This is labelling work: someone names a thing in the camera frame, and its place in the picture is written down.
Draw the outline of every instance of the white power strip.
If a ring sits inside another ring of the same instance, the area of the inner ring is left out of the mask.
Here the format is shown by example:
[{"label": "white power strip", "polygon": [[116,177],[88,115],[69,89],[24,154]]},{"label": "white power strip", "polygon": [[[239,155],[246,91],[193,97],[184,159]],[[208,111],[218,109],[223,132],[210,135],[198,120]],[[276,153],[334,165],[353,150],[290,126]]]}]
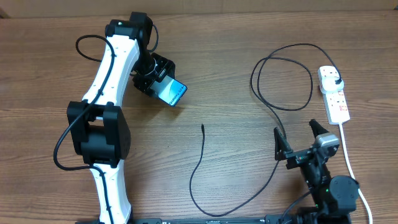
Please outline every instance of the white power strip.
[{"label": "white power strip", "polygon": [[[343,143],[344,158],[346,160],[347,168],[350,176],[355,179],[354,172],[351,168],[351,164],[348,159],[348,152],[346,147],[346,141],[343,132],[343,123],[350,119],[347,107],[347,101],[344,95],[344,82],[336,84],[335,80],[339,78],[336,68],[333,66],[322,66],[318,70],[319,87],[323,95],[323,101],[325,102],[326,114],[328,116],[329,124],[338,124],[341,134],[341,142]],[[366,211],[369,216],[369,224],[373,224],[373,217],[371,209],[366,201],[361,189],[358,189],[359,196],[361,197]]]},{"label": "white power strip", "polygon": [[342,124],[350,119],[343,90],[322,95],[329,124]]}]

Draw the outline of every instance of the wood grain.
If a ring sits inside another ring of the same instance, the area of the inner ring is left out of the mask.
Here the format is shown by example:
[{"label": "wood grain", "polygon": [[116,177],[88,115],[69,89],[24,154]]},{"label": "wood grain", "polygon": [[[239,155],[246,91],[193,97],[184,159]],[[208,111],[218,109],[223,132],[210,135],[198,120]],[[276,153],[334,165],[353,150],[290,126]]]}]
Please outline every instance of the wood grain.
[{"label": "wood grain", "polygon": [[[55,167],[53,147],[67,127],[66,108],[80,100],[98,64],[75,52],[75,40],[100,34],[111,19],[0,20],[0,223],[73,223],[98,217],[95,184],[88,171]],[[199,160],[200,125],[206,128],[203,162],[193,194],[208,212],[225,212],[254,194],[275,164],[271,112],[252,95],[255,63],[283,45],[309,42],[323,47],[346,82],[351,121],[345,133],[351,164],[373,211],[375,223],[398,222],[398,14],[297,12],[153,16],[160,34],[157,53],[177,65],[176,77],[188,91],[176,108],[149,98],[128,84],[123,113],[132,133],[126,161],[128,197],[134,216],[205,218],[192,203],[188,183]],[[84,40],[82,51],[100,58],[103,43]],[[328,60],[316,49],[297,47],[277,54],[310,68],[314,93],[302,111],[278,111],[289,143],[303,149],[313,142],[315,118],[327,125],[318,91],[317,69]],[[303,105],[310,80],[304,69],[270,61],[261,90],[281,106]],[[60,162],[82,163],[70,136]],[[348,175],[342,150],[329,160],[332,175]],[[229,217],[281,213],[306,191],[300,171],[282,163],[262,194]],[[303,203],[310,205],[311,200]],[[354,223],[367,223],[358,200]]]},{"label": "wood grain", "polygon": [[5,17],[393,10],[398,0],[0,0]]}]

